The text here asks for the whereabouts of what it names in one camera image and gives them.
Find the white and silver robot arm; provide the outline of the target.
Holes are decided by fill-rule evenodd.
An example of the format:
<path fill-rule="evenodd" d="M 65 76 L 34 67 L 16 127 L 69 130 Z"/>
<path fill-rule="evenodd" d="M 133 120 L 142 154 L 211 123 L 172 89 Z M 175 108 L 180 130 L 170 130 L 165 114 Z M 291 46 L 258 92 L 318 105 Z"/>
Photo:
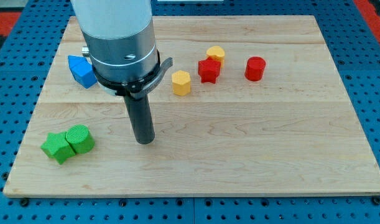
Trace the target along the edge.
<path fill-rule="evenodd" d="M 160 64 L 149 0 L 72 0 L 93 71 L 109 91 L 140 92 Z"/>

